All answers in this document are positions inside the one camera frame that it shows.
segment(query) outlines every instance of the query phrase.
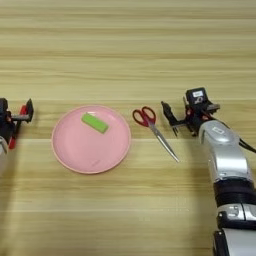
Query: red scissor handle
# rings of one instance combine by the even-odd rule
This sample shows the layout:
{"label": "red scissor handle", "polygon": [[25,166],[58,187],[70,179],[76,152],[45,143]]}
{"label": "red scissor handle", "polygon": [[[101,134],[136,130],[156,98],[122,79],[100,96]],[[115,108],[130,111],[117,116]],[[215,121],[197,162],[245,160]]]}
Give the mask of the red scissor handle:
{"label": "red scissor handle", "polygon": [[145,106],[141,110],[135,109],[132,115],[135,122],[142,126],[148,127],[149,122],[153,124],[156,123],[156,113],[150,107]]}

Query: pink plate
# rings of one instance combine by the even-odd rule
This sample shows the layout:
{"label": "pink plate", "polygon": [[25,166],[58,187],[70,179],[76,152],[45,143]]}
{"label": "pink plate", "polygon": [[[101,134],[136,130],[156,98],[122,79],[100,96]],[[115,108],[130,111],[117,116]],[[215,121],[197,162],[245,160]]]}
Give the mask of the pink plate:
{"label": "pink plate", "polygon": [[[85,113],[108,124],[102,134],[82,122]],[[80,173],[94,174],[118,165],[131,144],[131,132],[125,119],[103,106],[85,106],[67,113],[52,134],[54,153],[61,164]]]}

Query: green sponge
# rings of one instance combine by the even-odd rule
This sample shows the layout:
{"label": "green sponge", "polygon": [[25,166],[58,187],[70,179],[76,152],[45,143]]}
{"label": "green sponge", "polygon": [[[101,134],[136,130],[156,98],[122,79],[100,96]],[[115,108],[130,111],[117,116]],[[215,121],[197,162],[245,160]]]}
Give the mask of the green sponge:
{"label": "green sponge", "polygon": [[108,129],[106,123],[88,113],[83,115],[82,121],[101,133],[105,133]]}

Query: scissor blade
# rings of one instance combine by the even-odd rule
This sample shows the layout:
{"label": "scissor blade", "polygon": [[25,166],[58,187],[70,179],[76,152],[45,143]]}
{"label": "scissor blade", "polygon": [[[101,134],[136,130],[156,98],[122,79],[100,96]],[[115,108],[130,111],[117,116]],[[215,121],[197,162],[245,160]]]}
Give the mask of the scissor blade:
{"label": "scissor blade", "polygon": [[163,145],[163,147],[166,149],[166,151],[176,160],[176,162],[179,162],[180,160],[178,159],[164,136],[158,131],[158,129],[154,125],[150,125],[149,127],[153,131],[157,139],[160,141],[160,143]]}

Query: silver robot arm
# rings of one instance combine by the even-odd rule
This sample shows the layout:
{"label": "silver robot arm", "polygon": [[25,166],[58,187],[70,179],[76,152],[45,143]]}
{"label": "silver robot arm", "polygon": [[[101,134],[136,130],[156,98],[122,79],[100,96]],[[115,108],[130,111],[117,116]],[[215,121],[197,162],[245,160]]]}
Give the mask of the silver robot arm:
{"label": "silver robot arm", "polygon": [[223,123],[201,125],[204,146],[217,203],[219,231],[214,234],[214,255],[256,255],[256,193],[240,138]]}

